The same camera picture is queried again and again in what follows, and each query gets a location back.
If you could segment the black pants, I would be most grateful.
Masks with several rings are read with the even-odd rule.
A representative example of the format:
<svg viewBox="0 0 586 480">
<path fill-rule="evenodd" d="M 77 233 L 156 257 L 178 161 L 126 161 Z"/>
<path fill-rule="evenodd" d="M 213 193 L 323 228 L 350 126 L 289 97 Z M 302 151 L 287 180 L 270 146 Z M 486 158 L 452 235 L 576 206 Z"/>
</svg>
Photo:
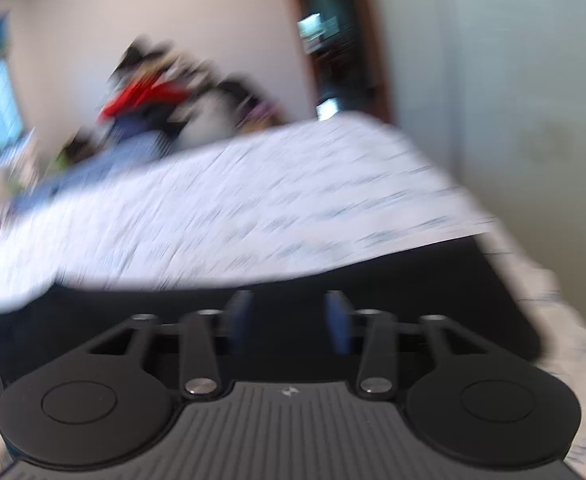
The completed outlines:
<svg viewBox="0 0 586 480">
<path fill-rule="evenodd" d="M 247 350 L 278 360 L 329 353 L 323 308 L 330 290 L 343 292 L 357 310 L 387 311 L 403 323 L 445 315 L 529 362 L 543 349 L 540 333 L 473 237 L 248 289 L 254 309 Z M 0 388 L 135 314 L 175 323 L 190 312 L 223 309 L 234 293 L 232 287 L 105 290 L 54 283 L 20 309 L 0 314 Z"/>
</svg>

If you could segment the white quilt with writing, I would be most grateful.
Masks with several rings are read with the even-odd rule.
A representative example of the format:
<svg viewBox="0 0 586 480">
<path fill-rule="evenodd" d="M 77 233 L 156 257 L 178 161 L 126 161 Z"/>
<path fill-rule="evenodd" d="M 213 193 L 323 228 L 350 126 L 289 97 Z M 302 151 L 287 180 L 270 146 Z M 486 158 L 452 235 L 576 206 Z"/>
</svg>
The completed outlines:
<svg viewBox="0 0 586 480">
<path fill-rule="evenodd" d="M 477 235 L 574 388 L 586 477 L 586 323 L 554 274 L 401 131 L 359 113 L 218 142 L 63 194 L 0 232 L 0 314 L 54 281 L 150 288 L 326 271 Z"/>
</svg>

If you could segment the light blue bed sheet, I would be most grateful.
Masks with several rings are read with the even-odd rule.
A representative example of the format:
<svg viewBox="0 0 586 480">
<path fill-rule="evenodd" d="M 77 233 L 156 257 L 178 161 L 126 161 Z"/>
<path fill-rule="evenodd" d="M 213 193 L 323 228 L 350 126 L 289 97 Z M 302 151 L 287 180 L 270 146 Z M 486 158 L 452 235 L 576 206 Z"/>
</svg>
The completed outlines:
<svg viewBox="0 0 586 480">
<path fill-rule="evenodd" d="M 101 153 L 76 165 L 46 177 L 31 189 L 10 200 L 9 212 L 14 216 L 46 207 L 56 198 L 69 192 L 96 185 L 118 174 L 157 162 L 171 153 L 171 143 L 164 134 L 146 132 L 122 143 L 110 146 Z"/>
</svg>

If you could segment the pile of clothes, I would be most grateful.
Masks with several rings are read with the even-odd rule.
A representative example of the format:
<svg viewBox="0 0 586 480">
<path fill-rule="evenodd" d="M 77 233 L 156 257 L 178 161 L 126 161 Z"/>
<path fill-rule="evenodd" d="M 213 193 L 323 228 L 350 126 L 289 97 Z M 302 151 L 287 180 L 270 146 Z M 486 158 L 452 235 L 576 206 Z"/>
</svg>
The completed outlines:
<svg viewBox="0 0 586 480">
<path fill-rule="evenodd" d="M 78 130 L 57 160 L 78 164 L 144 133 L 183 150 L 284 124 L 278 104 L 250 78 L 221 76 L 168 41 L 139 36 L 109 76 L 95 128 Z"/>
</svg>

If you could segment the white wardrobe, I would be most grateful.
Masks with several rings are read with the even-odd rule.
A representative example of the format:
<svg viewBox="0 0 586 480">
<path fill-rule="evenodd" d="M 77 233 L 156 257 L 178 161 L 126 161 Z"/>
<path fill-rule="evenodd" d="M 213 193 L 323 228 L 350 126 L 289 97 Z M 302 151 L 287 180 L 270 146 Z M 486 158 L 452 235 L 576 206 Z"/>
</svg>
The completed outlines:
<svg viewBox="0 0 586 480">
<path fill-rule="evenodd" d="M 403 128 L 536 257 L 586 266 L 586 0 L 378 0 Z"/>
</svg>

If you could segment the wooden door frame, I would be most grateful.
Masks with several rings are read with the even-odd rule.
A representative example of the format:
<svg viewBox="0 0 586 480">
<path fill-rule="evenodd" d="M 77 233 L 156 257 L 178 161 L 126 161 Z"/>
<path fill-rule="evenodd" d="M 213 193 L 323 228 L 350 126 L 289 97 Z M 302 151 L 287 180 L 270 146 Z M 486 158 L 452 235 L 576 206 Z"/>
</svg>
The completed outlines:
<svg viewBox="0 0 586 480">
<path fill-rule="evenodd" d="M 373 0 L 293 0 L 318 118 L 361 112 L 392 120 L 381 29 Z"/>
</svg>

